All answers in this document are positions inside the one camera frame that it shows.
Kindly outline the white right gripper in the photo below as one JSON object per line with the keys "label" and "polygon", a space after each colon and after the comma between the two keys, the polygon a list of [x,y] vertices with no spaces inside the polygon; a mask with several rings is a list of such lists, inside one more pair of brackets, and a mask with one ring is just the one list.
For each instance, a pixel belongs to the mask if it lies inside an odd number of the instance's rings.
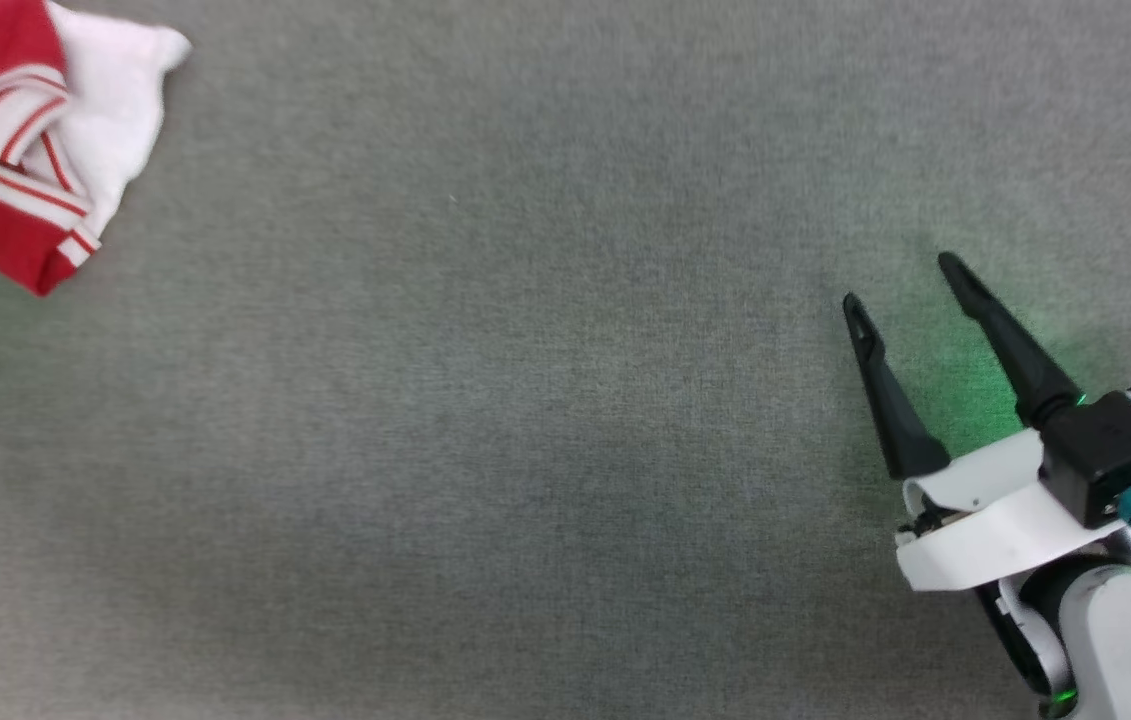
{"label": "white right gripper", "polygon": [[1082,404],[1082,389],[959,255],[940,252],[936,264],[962,313],[985,333],[1013,389],[1016,414],[1033,430],[952,460],[890,368],[884,337],[866,306],[856,293],[844,296],[843,314],[877,441],[890,478],[904,480],[905,508],[917,514],[930,500],[957,514],[925,536],[897,536],[899,569],[917,592],[967,591],[998,582],[1126,527],[1122,520],[1082,527],[1039,482],[1036,430],[1050,416]]}

